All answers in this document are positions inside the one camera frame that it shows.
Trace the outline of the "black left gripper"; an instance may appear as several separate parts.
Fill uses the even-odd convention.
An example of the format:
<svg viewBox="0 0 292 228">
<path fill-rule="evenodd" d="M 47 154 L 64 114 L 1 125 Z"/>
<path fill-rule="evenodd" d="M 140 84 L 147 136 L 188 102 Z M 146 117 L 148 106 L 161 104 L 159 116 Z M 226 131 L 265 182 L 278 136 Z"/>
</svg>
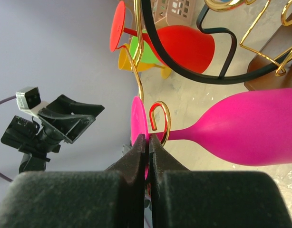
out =
<svg viewBox="0 0 292 228">
<path fill-rule="evenodd" d="M 38 112 L 40 120 L 51 127 L 64 141 L 73 143 L 104 111 L 100 104 L 86 104 L 60 95 Z"/>
</svg>

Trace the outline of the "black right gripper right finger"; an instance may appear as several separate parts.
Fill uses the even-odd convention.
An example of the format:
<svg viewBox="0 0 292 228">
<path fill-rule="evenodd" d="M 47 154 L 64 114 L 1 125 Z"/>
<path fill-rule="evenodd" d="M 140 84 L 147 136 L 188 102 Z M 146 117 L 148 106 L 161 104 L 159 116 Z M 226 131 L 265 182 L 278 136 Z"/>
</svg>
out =
<svg viewBox="0 0 292 228">
<path fill-rule="evenodd" d="M 149 138 L 155 228 L 292 228 L 273 179 L 258 171 L 190 171 Z"/>
</svg>

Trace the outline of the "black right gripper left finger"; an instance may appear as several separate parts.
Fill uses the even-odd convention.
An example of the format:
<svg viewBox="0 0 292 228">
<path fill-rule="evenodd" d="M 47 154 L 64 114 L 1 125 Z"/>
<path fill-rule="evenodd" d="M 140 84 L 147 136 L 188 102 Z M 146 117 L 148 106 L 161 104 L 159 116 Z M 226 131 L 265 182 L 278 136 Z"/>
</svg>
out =
<svg viewBox="0 0 292 228">
<path fill-rule="evenodd" d="M 29 171 L 10 184 L 0 228 L 141 228 L 146 138 L 105 171 Z"/>
</svg>

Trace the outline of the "yellow wine glass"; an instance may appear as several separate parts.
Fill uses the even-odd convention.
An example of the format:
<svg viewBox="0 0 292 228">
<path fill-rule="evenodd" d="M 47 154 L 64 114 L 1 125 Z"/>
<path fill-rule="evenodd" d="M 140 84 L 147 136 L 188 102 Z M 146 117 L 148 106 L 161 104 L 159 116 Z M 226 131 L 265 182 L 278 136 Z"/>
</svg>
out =
<svg viewBox="0 0 292 228">
<path fill-rule="evenodd" d="M 172 70 L 167 67 L 167 66 L 160 66 L 158 64 L 154 64 L 154 63 L 144 63 L 144 62 L 140 62 L 138 67 L 137 67 L 137 72 L 144 72 L 147 71 L 151 68 L 160 68 L 161 69 L 161 76 L 163 79 L 167 79 Z M 128 55 L 127 52 L 124 48 L 120 49 L 120 53 L 119 53 L 119 59 L 118 59 L 118 68 L 120 70 L 126 70 L 126 71 L 131 71 L 131 65 L 128 59 Z"/>
</svg>

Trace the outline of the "magenta wine glass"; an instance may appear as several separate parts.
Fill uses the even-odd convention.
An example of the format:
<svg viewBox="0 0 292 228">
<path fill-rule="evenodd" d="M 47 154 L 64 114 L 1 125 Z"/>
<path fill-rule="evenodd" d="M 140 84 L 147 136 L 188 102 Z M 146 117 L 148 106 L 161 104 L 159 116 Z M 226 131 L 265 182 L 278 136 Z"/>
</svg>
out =
<svg viewBox="0 0 292 228">
<path fill-rule="evenodd" d="M 131 106 L 131 142 L 157 130 L 154 111 L 162 108 L 165 128 L 159 141 L 193 141 L 216 157 L 244 166 L 292 163 L 292 88 L 242 92 L 208 109 L 193 125 L 171 130 L 171 116 L 162 101 L 145 110 L 136 96 Z"/>
</svg>

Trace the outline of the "red wine glass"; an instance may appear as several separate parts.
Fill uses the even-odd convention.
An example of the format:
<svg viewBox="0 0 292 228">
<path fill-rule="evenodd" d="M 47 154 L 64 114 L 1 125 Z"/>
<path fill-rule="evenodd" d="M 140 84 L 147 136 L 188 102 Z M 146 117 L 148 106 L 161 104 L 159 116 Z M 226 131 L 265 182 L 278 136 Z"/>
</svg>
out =
<svg viewBox="0 0 292 228">
<path fill-rule="evenodd" d="M 126 6 L 124 1 L 117 5 L 110 32 L 109 48 L 117 49 L 123 33 L 137 36 L 135 30 L 125 28 Z M 171 25 L 155 30 L 169 56 L 183 68 L 203 73 L 212 62 L 215 42 L 209 34 L 184 25 Z"/>
</svg>

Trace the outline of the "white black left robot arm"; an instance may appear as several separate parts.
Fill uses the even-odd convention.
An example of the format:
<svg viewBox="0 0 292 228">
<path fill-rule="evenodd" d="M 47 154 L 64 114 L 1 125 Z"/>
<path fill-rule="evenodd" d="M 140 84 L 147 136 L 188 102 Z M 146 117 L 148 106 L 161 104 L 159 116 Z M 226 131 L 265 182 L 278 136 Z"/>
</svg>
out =
<svg viewBox="0 0 292 228">
<path fill-rule="evenodd" d="M 60 95 L 36 113 L 41 124 L 13 117 L 1 142 L 24 153 L 19 173 L 44 171 L 50 161 L 47 154 L 58 153 L 62 141 L 73 144 L 104 109 L 100 104 L 80 103 Z"/>
</svg>

